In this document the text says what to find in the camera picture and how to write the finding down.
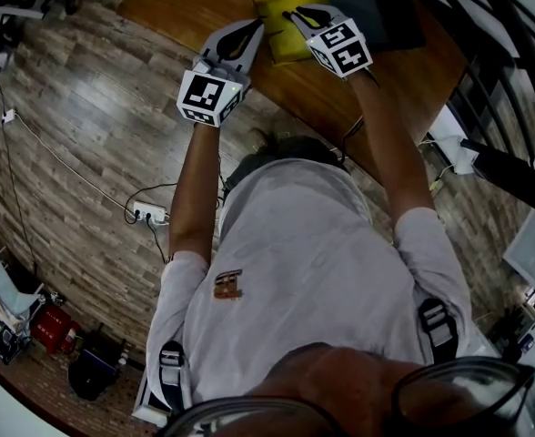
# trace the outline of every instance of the white cable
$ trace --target white cable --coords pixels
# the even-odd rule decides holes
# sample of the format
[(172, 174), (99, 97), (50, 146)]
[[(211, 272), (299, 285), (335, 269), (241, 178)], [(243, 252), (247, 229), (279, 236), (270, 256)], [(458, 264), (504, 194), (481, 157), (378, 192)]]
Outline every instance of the white cable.
[(421, 141), (419, 143), (419, 145), (421, 146), (421, 144), (435, 144), (435, 143), (439, 143), (441, 141), (446, 141), (448, 139), (453, 139), (453, 138), (456, 138), (456, 139), (465, 139), (464, 136), (460, 136), (460, 135), (456, 135), (456, 136), (445, 136), (445, 137), (441, 137), (440, 139), (431, 139), (431, 140), (427, 140), (427, 141)]
[(446, 170), (448, 168), (452, 168), (453, 167), (453, 164), (451, 165), (448, 165), (447, 167), (445, 167), (443, 170), (441, 170), (441, 173), (439, 173), (439, 176), (434, 180), (434, 181), (439, 181), (441, 179), (441, 177), (443, 177), (443, 174), (446, 172)]
[(86, 178), (82, 177), (78, 172), (76, 172), (73, 168), (71, 168), (68, 164), (65, 163), (64, 160), (61, 159), (61, 157), (59, 157), (51, 147), (49, 147), (45, 142), (43, 142), (43, 139), (41, 139), (27, 124), (26, 122), (21, 118), (21, 116), (16, 113), (15, 111), (15, 116), (17, 118), (19, 118), (19, 120), (21, 120), (21, 123), (23, 123), (23, 126), (25, 128), (27, 128), (27, 130), (29, 131), (29, 133), (31, 133), (33, 136), (35, 136), (35, 138), (37, 139), (37, 141), (39, 141), (39, 143), (41, 144), (41, 146), (43, 146), (44, 148), (46, 148), (53, 157), (55, 157), (57, 160), (59, 160), (59, 162), (61, 162), (64, 166), (66, 166), (67, 168), (69, 168), (69, 170), (71, 170), (77, 177), (79, 177), (80, 179), (82, 179), (83, 181), (85, 181), (85, 183), (87, 183), (89, 186), (91, 186), (93, 189), (95, 189), (96, 191), (98, 191), (100, 194), (102, 194), (105, 198), (109, 199), (112, 203), (116, 204), (118, 207), (124, 209), (128, 214), (130, 214), (132, 217), (134, 217), (134, 214), (132, 212), (130, 212), (127, 208), (125, 208), (122, 204), (120, 204), (118, 201), (116, 201), (114, 198), (111, 198), (110, 196), (108, 196), (104, 191), (102, 191), (100, 188), (98, 188), (94, 183), (92, 183), (91, 181), (87, 180)]

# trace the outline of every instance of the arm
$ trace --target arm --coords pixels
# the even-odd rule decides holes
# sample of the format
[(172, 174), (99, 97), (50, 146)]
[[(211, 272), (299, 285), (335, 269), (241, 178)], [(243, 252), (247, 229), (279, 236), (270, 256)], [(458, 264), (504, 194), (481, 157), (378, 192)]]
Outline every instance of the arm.
[(169, 253), (192, 251), (207, 264), (215, 231), (219, 178), (219, 128), (195, 124), (170, 208)]
[(389, 98), (362, 70), (348, 81), (363, 112), (368, 145), (387, 191), (393, 226), (411, 208), (433, 208), (421, 155)]
[(188, 305), (207, 270), (208, 264), (198, 254), (178, 252), (162, 273), (158, 303), (146, 341), (146, 374), (148, 387), (163, 403), (166, 401), (158, 375), (160, 351), (169, 340), (183, 342)]

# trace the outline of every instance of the shirt logo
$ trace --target shirt logo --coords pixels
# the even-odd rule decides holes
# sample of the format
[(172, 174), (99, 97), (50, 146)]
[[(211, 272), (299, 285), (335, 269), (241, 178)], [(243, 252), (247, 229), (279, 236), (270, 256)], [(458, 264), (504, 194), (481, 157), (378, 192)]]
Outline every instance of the shirt logo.
[(243, 296), (243, 291), (237, 289), (237, 279), (242, 270), (231, 270), (217, 275), (213, 296), (217, 300), (236, 300)]

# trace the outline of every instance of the wooden table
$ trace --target wooden table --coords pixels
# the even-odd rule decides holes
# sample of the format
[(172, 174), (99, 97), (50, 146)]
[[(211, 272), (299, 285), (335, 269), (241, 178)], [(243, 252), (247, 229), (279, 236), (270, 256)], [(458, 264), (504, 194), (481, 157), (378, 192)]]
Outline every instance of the wooden table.
[[(458, 84), (466, 61), (433, 15), (417, 2), (416, 7), (427, 45), (373, 54), (372, 71), (394, 98), (414, 140), (420, 141)], [(197, 52), (220, 27), (256, 17), (253, 0), (125, 0), (118, 13)], [(257, 54), (251, 79), (259, 92), (336, 146), (360, 116), (347, 83), (314, 60), (273, 66), (268, 44)], [(347, 152), (378, 178), (364, 129), (348, 141)]]

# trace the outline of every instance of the gray t-shirt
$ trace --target gray t-shirt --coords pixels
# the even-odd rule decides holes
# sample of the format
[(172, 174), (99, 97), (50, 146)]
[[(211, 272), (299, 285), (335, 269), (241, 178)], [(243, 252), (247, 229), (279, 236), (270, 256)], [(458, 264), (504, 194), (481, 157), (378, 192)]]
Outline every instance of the gray t-shirt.
[(312, 342), (432, 363), (417, 313), (429, 296), (456, 318), (458, 355), (468, 346), (468, 286), (429, 208), (399, 219), (393, 247), (371, 227), (348, 173), (287, 159), (239, 183), (220, 225), (211, 267), (184, 251), (163, 272), (146, 346), (158, 398), (158, 354), (171, 339), (185, 349), (193, 402), (247, 392)]

